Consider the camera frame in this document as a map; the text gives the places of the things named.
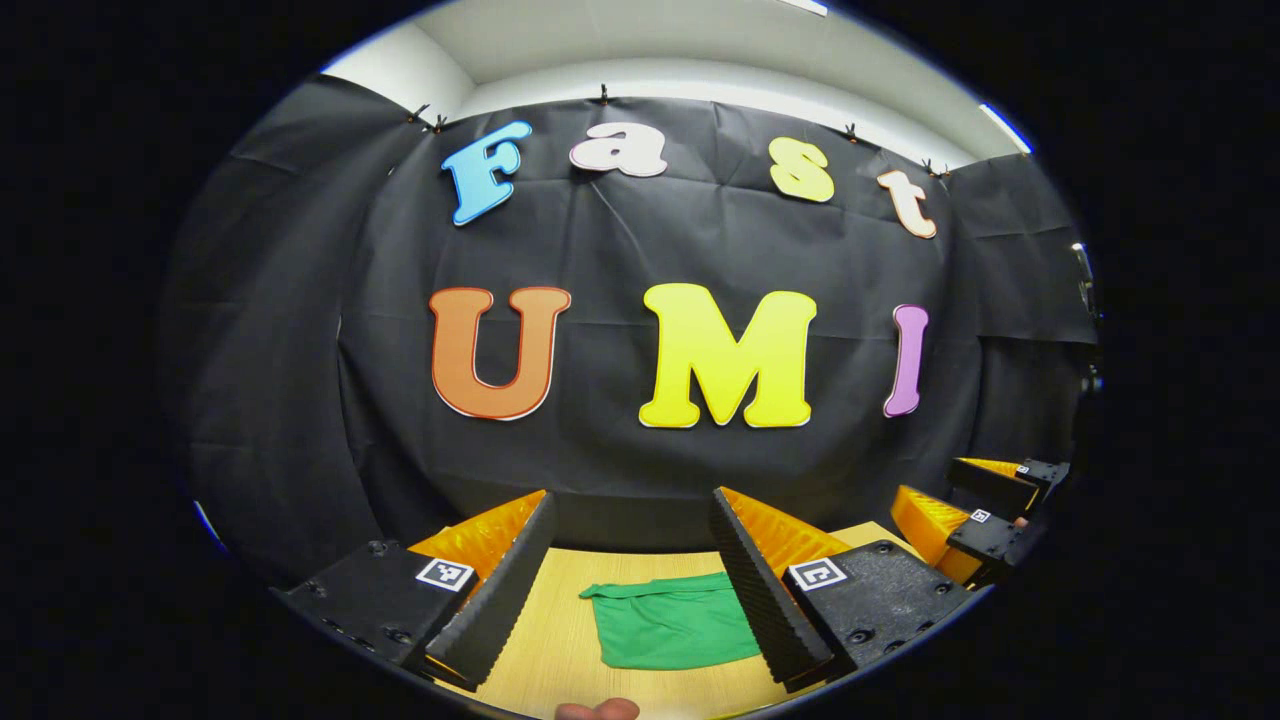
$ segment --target table surface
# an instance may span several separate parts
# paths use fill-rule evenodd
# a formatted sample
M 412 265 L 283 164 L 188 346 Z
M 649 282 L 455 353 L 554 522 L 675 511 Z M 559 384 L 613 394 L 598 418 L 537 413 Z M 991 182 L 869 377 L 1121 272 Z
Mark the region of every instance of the table surface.
M 919 557 L 909 544 L 876 523 L 831 533 L 852 547 L 890 539 Z M 470 693 L 442 688 L 480 702 L 549 720 L 556 706 L 594 706 L 625 697 L 640 706 L 640 720 L 708 720 L 774 705 L 822 687 L 787 693 L 755 655 L 694 670 L 620 670 L 600 661 L 600 641 L 590 600 L 579 593 L 596 583 L 646 583 L 721 573 L 718 552 L 630 555 L 550 548 L 529 592 L 525 609 L 494 664 L 488 682 Z

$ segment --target ceiling light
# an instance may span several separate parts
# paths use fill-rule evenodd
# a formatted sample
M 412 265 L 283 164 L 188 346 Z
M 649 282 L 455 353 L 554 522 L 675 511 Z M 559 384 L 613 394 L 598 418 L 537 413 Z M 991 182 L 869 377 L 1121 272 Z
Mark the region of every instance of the ceiling light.
M 997 126 L 1000 126 L 1000 129 L 1005 131 L 1005 135 L 1007 135 L 1009 138 L 1014 141 L 1014 145 L 1016 145 L 1019 150 L 1021 150 L 1023 152 L 1032 151 L 1030 146 L 1027 145 L 1027 141 L 1024 141 L 1021 136 L 1018 135 L 1018 131 L 1010 127 L 1009 123 L 1006 123 L 1004 118 L 997 115 L 995 110 L 988 108 L 986 104 L 978 105 L 978 108 L 980 108 L 983 113 L 987 113 L 987 117 L 991 118 L 992 122 L 995 122 Z
M 824 18 L 827 17 L 827 6 L 814 3 L 813 0 L 780 0 L 780 1 L 786 3 L 787 5 L 794 5 L 796 8 L 800 8 L 801 10 L 809 10 L 815 15 L 822 15 Z

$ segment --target white ceiling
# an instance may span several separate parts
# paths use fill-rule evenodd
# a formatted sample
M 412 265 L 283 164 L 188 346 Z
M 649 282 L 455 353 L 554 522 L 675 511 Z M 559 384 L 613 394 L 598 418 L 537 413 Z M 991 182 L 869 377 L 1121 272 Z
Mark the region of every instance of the white ceiling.
M 978 97 L 836 9 L 820 17 L 778 0 L 457 0 L 415 22 L 477 85 L 591 60 L 736 63 L 859 95 L 977 158 L 1019 151 Z

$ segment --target finger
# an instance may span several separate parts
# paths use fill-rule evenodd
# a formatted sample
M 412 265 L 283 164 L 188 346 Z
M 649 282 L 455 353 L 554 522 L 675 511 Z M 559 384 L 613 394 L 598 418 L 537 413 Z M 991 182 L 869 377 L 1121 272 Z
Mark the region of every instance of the finger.
M 562 702 L 556 706 L 556 720 L 600 720 L 600 716 L 585 705 Z
M 640 706 L 625 697 L 611 697 L 596 705 L 595 712 L 600 720 L 636 720 Z

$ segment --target letter m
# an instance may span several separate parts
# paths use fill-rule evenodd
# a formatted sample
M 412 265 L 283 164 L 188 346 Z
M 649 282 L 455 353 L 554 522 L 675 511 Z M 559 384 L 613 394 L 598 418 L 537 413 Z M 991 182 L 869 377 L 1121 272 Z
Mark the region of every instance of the letter m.
M 694 427 L 699 409 L 689 400 L 690 374 L 719 425 L 733 418 L 756 378 L 755 400 L 742 413 L 748 425 L 790 428 L 809 421 L 804 369 L 809 322 L 818 314 L 813 299 L 799 292 L 765 295 L 740 341 L 703 286 L 654 286 L 644 304 L 658 315 L 658 377 L 653 401 L 640 407 L 640 423 Z

